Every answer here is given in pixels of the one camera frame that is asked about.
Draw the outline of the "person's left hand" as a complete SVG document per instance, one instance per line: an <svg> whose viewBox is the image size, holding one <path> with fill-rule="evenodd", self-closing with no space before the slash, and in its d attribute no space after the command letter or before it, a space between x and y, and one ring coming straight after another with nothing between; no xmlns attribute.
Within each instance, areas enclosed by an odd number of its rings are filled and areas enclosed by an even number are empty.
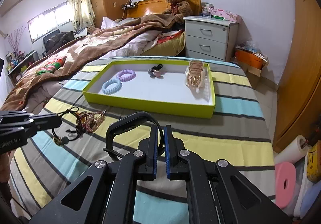
<svg viewBox="0 0 321 224"><path fill-rule="evenodd" d="M0 182L7 183L10 178L10 154L4 153L0 157Z"/></svg>

